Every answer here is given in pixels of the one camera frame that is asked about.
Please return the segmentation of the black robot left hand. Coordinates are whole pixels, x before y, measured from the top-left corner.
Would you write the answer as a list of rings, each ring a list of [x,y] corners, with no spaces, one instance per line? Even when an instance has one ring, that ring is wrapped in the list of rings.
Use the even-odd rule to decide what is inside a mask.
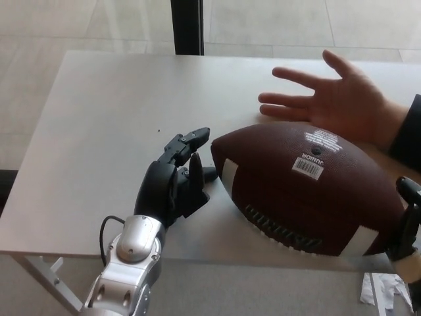
[[[204,167],[197,150],[209,140],[210,128],[175,135],[164,153],[153,161],[139,189],[134,215],[152,217],[165,228],[179,217],[187,218],[210,199],[205,184],[218,177],[214,167]]]

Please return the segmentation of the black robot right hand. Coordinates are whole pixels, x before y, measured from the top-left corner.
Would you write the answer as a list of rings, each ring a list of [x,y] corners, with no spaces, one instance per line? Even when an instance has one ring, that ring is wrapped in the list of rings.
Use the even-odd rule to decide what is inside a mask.
[[[420,252],[414,246],[420,226],[420,185],[402,176],[396,181],[396,189],[407,208],[386,254],[401,279],[412,284],[420,280]]]

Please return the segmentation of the bare person hand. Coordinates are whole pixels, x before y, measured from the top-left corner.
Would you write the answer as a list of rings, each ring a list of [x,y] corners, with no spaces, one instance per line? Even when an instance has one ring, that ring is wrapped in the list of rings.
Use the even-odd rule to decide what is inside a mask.
[[[408,108],[387,99],[363,71],[343,57],[324,50],[322,58],[339,74],[338,79],[275,67],[273,76],[300,84],[314,93],[312,96],[261,93],[260,113],[280,120],[308,122],[349,141],[388,150]]]

